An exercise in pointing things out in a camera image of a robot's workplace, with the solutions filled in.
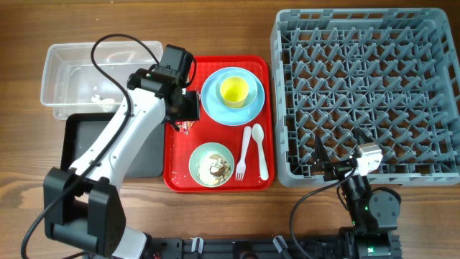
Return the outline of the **green bowl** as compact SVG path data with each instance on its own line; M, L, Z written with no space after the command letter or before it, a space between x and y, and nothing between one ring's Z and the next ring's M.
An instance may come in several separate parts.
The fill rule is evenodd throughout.
M198 185L216 188L233 176L234 156L224 145L207 142L192 152L188 167L191 178Z

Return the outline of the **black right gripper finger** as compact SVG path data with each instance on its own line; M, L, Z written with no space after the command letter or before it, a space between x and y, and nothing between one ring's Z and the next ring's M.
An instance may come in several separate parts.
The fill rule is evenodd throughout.
M330 158L321 138L316 135L315 148L313 151L313 172L326 172L330 169Z
M358 145L372 144L372 138L368 137L359 127L354 129L354 137Z

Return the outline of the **rice and food scraps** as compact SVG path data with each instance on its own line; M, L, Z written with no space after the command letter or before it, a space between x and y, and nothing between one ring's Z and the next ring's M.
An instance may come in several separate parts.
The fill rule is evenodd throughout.
M221 184L229 177L230 171L227 159L217 152L207 152L198 161L197 176L207 186Z

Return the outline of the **light blue plate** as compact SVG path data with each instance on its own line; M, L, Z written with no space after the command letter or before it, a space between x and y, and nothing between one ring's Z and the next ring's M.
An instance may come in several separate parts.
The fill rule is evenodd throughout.
M252 72L252 77L257 83L257 96L255 100L242 109L232 109L224 105L217 94L216 83L219 77L228 71L246 71L243 68L227 67L212 73L201 89L201 102L207 115L215 122L226 126L240 126L255 119L262 111L265 104L265 88L262 82Z

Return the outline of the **red candy wrapper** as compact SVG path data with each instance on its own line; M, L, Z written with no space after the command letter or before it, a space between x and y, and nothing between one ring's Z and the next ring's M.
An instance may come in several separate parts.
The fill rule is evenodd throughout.
M188 135L192 126L195 124L194 121L185 121L185 122L177 122L176 125L179 128L179 132L183 133L184 135Z

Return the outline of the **yellow cup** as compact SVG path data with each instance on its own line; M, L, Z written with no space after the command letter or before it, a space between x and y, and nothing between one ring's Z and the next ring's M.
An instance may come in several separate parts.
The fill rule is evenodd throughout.
M241 77L225 78L220 85L220 94L227 107L242 108L249 95L249 84Z

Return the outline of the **grey dishwasher rack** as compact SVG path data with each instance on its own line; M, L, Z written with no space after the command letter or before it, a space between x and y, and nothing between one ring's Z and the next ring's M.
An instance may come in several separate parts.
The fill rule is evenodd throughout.
M382 148L370 182L459 182L459 59L443 10L283 9L270 41L284 186L323 185L315 138L345 160L355 129Z

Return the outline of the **light blue bowl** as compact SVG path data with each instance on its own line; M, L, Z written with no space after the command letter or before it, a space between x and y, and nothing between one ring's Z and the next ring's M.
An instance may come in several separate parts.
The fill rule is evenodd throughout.
M249 84L249 95L248 95L248 97L247 97L247 99L246 99L246 101L245 101L245 103L244 103L242 108L244 108L246 106L249 106L255 100L255 98L257 96L257 83L256 83L255 79L252 77L252 74L249 73L249 72L246 72L246 71L232 70L232 71L228 71L228 72L223 73L218 78L217 83L216 83L218 97L224 103L224 100L223 100L223 98L222 98L222 96L220 94L220 85L221 85L222 81L225 78L232 77L232 76L241 77Z

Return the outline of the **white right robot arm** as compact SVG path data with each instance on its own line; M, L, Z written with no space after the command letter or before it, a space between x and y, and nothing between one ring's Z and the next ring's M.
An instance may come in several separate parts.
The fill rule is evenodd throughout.
M313 170L324 181L338 181L352 227L339 230L338 258L401 258L397 229L402 199L387 187L372 188L367 175L378 169L383 159L380 146L360 129L354 134L358 145L352 154L339 162L331 161L319 136L315 138Z

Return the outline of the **white plastic spoon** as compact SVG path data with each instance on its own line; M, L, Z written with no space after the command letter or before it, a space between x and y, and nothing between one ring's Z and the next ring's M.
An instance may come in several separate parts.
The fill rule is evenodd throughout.
M267 169L267 162L265 159L265 153L263 149L263 139L265 137L264 131L260 124L254 124L252 127L252 137L257 144L258 156L259 156L259 174L260 178L263 181L266 181L269 178L269 173Z

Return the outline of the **black tray bin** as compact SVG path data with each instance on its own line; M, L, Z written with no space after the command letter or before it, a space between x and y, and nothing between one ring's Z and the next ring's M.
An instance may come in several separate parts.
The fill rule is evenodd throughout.
M112 113L72 114L65 124L60 169L66 171L103 132ZM164 169L165 126L157 125L132 161L127 178L158 178Z

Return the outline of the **white plastic fork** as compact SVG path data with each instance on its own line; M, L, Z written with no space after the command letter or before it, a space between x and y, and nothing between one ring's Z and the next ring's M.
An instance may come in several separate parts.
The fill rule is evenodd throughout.
M252 134L252 128L250 126L246 126L243 132L240 159L236 165L236 180L237 181L242 181L244 179L244 174L246 170L245 159L247 155L247 149L249 147L249 141L251 138L251 134Z

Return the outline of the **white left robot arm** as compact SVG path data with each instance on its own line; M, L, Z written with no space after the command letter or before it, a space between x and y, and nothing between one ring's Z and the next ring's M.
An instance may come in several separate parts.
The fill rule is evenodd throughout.
M153 129L197 120L199 103L187 68L157 66L130 75L118 111L68 170L46 175L43 219L51 240L109 258L143 258L151 237L127 226L119 190Z

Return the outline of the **clear plastic bin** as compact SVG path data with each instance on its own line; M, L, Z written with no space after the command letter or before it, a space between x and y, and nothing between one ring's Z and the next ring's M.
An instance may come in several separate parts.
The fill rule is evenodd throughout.
M123 87L130 74L139 68L147 69L160 60L163 46L158 41L104 41L94 53L97 65ZM40 101L53 108L56 119L65 120L71 114L103 112L91 98L115 100L115 112L123 100L123 93L91 62L92 42L51 45L42 74Z

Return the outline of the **red serving tray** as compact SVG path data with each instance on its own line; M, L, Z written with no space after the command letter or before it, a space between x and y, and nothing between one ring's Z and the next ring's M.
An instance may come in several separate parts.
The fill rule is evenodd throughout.
M275 156L272 134L270 82L267 63L256 55L198 56L198 70L190 89L201 95L201 118L187 133L171 126L165 128L165 162L163 178L173 191L205 193L218 191L261 191L275 178ZM221 74L249 71L258 86L257 98L247 108L225 106L217 86ZM242 180L235 176L242 151L245 127L259 124L264 131L262 147L268 177L262 179L257 143L249 141ZM207 186L197 176L203 157L218 153L229 162L230 174L218 186Z

